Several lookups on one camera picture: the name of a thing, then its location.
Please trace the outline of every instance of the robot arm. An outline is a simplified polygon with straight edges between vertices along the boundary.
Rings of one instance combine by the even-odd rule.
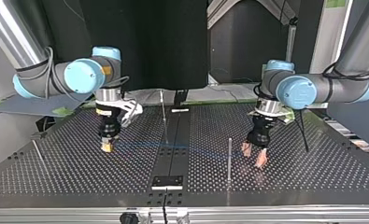
[[[323,74],[297,75],[293,63],[272,60],[256,89],[259,99],[247,143],[258,147],[268,147],[269,130],[285,115],[285,106],[303,109],[314,103],[369,100],[369,4],[338,61]]]
[[[95,92],[97,113],[102,117],[99,134],[102,149],[112,150],[121,125],[117,120],[123,109],[123,127],[143,112],[134,100],[121,97],[121,53],[110,47],[96,47],[90,58],[70,63],[53,62],[53,49],[42,47],[23,20],[15,1],[0,0],[0,47],[17,70],[14,88],[25,98],[46,98],[70,92]]]

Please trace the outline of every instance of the small object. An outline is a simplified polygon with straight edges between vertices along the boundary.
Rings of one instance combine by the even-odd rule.
[[[264,165],[268,162],[268,158],[266,157],[266,147],[259,153],[255,166],[257,168],[262,169]]]
[[[242,143],[241,149],[245,157],[249,158],[251,156],[251,143],[249,141]]]
[[[116,138],[102,137],[101,149],[104,152],[112,152],[114,150],[114,142],[116,141]]]
[[[66,116],[69,116],[69,115],[73,114],[74,111],[70,110],[70,109],[67,109],[66,107],[62,106],[62,107],[59,107],[59,108],[56,108],[56,109],[52,110],[52,113],[56,114],[56,115],[59,115],[61,117],[66,117]]]

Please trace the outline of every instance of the black cable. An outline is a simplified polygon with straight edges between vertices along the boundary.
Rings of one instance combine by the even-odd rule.
[[[254,94],[256,94],[256,96],[258,96],[260,98],[263,98],[263,99],[266,99],[266,100],[277,101],[277,98],[275,96],[263,93],[260,90],[261,85],[262,85],[262,83],[258,84],[257,86],[255,86],[253,88]]]
[[[210,86],[209,86],[209,88],[213,91],[227,91],[227,90],[216,90],[216,89],[211,88]],[[236,96],[234,96],[234,94],[231,91],[228,91],[228,92],[234,97],[236,102],[239,103],[239,100],[236,98]]]
[[[341,72],[339,72],[336,68],[336,63],[332,63],[330,64],[326,69],[324,69],[323,71],[323,76],[331,79],[331,80],[337,80],[337,79],[346,79],[346,80],[352,80],[352,81],[366,81],[369,79],[369,71],[368,72],[363,72],[357,75],[353,75],[353,76],[348,76],[345,75]]]
[[[304,118],[303,118],[303,110],[300,110],[300,122],[298,122],[298,120],[295,119],[295,123],[297,124],[298,129],[300,130],[301,135],[304,138],[305,151],[309,152],[309,145],[307,143],[306,136],[305,136],[305,125],[304,125]]]

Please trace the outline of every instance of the metal bracket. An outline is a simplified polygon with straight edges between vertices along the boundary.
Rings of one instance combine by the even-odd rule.
[[[183,176],[182,175],[170,175],[170,176],[155,176],[152,181],[152,190],[182,190],[183,189]]]

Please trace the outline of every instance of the black curtain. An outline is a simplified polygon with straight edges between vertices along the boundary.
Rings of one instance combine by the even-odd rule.
[[[61,61],[121,50],[127,91],[207,84],[207,0],[43,0]]]

